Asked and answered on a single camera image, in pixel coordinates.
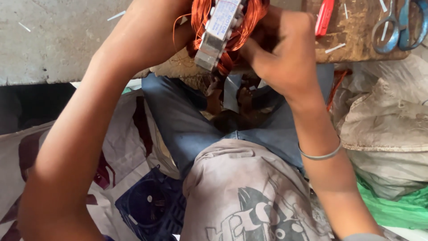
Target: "bangle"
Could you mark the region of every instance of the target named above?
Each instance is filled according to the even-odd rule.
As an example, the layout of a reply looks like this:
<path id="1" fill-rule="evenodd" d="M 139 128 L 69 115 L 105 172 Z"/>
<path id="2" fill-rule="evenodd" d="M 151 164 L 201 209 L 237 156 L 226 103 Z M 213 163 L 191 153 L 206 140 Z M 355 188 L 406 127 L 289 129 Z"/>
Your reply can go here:
<path id="1" fill-rule="evenodd" d="M 322 161 L 322 160 L 326 160 L 326 159 L 329 159 L 331 157 L 334 157 L 339 152 L 340 148 L 342 147 L 342 140 L 340 139 L 340 136 L 338 136 L 338 137 L 339 137 L 339 146 L 332 153 L 324 155 L 324 156 L 318 156 L 317 157 L 317 156 L 306 155 L 302 152 L 302 149 L 300 149 L 300 143 L 297 143 L 297 146 L 299 147 L 299 151 L 300 151 L 300 154 L 302 154 L 302 156 L 309 158 L 311 160 L 314 160 L 314 161 Z"/>

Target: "bare foot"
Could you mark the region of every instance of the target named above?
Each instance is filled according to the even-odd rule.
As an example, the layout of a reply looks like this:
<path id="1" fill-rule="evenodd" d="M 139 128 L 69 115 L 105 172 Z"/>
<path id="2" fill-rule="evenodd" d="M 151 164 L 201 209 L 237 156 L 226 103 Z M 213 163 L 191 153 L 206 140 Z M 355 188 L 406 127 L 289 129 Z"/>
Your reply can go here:
<path id="1" fill-rule="evenodd" d="M 251 94 L 251 92 L 247 88 L 244 87 L 239 92 L 238 103 L 241 104 L 239 114 L 248 119 L 253 118 L 253 94 Z"/>
<path id="2" fill-rule="evenodd" d="M 207 90 L 207 109 L 211 115 L 217 115 L 221 112 L 220 95 L 222 90 L 219 89 L 220 81 L 215 81 Z"/>

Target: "scissors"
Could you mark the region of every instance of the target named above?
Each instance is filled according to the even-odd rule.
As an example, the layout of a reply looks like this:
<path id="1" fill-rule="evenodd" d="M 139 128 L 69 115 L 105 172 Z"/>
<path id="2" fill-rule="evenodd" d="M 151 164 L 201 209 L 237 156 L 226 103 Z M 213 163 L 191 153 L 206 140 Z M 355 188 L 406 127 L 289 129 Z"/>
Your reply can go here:
<path id="1" fill-rule="evenodd" d="M 410 1 L 416 3 L 419 7 L 419 11 L 422 13 L 422 24 L 419 32 L 419 37 L 416 42 L 410 45 L 410 32 L 409 32 L 409 7 Z M 386 22 L 392 23 L 392 35 L 388 42 L 379 46 L 376 43 L 375 34 L 377 29 L 386 24 Z M 400 10 L 398 20 L 395 16 L 395 0 L 391 0 L 389 5 L 389 15 L 384 19 L 380 20 L 374 27 L 372 32 L 372 44 L 374 50 L 379 54 L 386 54 L 391 52 L 398 44 L 398 48 L 401 51 L 408 51 L 418 47 L 425 39 L 428 33 L 428 3 L 426 0 L 405 0 L 404 6 Z"/>

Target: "jeans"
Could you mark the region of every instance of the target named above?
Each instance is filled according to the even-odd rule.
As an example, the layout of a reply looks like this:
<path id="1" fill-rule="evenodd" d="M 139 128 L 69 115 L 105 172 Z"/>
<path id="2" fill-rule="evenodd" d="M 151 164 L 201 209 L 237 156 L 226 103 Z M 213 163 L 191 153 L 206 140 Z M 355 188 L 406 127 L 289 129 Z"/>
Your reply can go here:
<path id="1" fill-rule="evenodd" d="M 333 85 L 333 75 L 332 64 L 317 65 L 318 83 L 325 102 Z M 303 171 L 290 106 L 271 87 L 265 86 L 253 94 L 254 109 L 276 103 L 268 119 L 258 128 L 234 131 L 226 136 L 199 112 L 207 107 L 205 95 L 188 87 L 180 79 L 150 74 L 142 79 L 141 88 L 182 179 L 186 178 L 196 156 L 223 138 L 245 140 L 264 146 L 289 165 Z"/>

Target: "copper winding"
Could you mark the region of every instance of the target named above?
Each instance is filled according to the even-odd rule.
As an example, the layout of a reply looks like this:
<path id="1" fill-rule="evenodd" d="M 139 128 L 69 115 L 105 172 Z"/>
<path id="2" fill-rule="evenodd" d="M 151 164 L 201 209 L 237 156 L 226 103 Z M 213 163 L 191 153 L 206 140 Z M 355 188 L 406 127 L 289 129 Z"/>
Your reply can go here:
<path id="1" fill-rule="evenodd" d="M 187 46 L 187 51 L 191 57 L 194 57 L 199 49 L 201 37 L 205 32 L 205 26 L 209 19 L 209 12 L 214 4 L 215 1 L 211 0 L 193 0 L 191 22 L 192 28 L 196 33 L 196 39 Z M 269 4 L 269 0 L 247 0 L 247 6 L 243 9 L 244 19 L 242 24 L 232 31 L 231 38 L 226 44 L 226 52 L 223 53 L 217 65 L 217 69 L 222 74 L 228 75 L 230 73 L 238 56 L 233 52 L 244 45 L 258 21 L 268 12 Z"/>

